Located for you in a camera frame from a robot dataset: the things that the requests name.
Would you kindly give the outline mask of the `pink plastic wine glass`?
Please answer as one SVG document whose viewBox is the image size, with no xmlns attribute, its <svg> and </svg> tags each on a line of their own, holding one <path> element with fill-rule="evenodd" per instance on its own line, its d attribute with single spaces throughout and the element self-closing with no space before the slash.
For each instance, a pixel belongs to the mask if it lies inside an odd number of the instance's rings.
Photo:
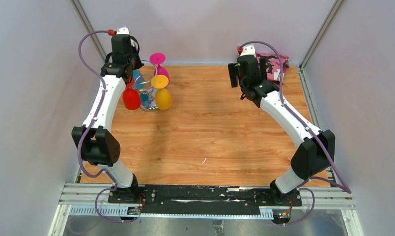
<svg viewBox="0 0 395 236">
<path fill-rule="evenodd" d="M 170 82 L 169 72 L 162 66 L 162 64 L 166 61 L 166 55 L 161 52 L 153 53 L 149 57 L 149 61 L 153 65 L 157 66 L 157 68 L 154 71 L 154 75 L 164 75 L 168 78 L 168 80 Z"/>
</svg>

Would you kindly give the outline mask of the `red plastic wine glass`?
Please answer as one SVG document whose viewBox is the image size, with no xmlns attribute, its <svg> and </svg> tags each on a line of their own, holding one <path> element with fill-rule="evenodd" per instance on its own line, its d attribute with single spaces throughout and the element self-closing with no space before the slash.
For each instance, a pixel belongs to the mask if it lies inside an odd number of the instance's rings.
<svg viewBox="0 0 395 236">
<path fill-rule="evenodd" d="M 122 94 L 122 100 L 125 108 L 131 111 L 136 110 L 141 106 L 140 95 L 135 89 L 133 89 L 134 83 L 135 80 L 131 77 Z"/>
</svg>

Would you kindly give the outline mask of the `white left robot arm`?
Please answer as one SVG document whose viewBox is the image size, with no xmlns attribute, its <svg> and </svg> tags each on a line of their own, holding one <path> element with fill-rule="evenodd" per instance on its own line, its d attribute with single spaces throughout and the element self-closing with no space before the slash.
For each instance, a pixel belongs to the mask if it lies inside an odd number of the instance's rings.
<svg viewBox="0 0 395 236">
<path fill-rule="evenodd" d="M 83 174 L 97 178 L 106 174 L 113 183 L 112 197 L 128 203 L 140 197 L 138 181 L 120 159 L 121 146 L 111 133 L 112 119 L 118 101 L 133 81 L 133 71 L 142 66 L 139 43 L 129 33 L 106 31 L 111 36 L 112 51 L 106 55 L 100 71 L 93 69 L 82 55 L 82 45 L 96 31 L 85 35 L 78 45 L 83 65 L 99 78 L 99 88 L 93 105 L 81 126 L 72 129 L 71 136 L 77 148 L 77 159 Z"/>
</svg>

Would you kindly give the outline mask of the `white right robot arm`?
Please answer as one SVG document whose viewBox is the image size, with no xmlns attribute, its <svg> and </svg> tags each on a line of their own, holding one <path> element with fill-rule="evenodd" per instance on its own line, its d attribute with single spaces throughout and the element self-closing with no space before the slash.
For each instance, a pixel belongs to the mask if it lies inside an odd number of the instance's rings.
<svg viewBox="0 0 395 236">
<path fill-rule="evenodd" d="M 335 135 L 309 124 L 280 93 L 279 86 L 267 79 L 265 59 L 253 55 L 237 58 L 228 64 L 230 83 L 239 87 L 241 99 L 252 101 L 268 113 L 290 136 L 297 150 L 290 168 L 270 183 L 266 195 L 272 203 L 283 205 L 296 188 L 310 177 L 330 167 L 334 160 Z"/>
</svg>

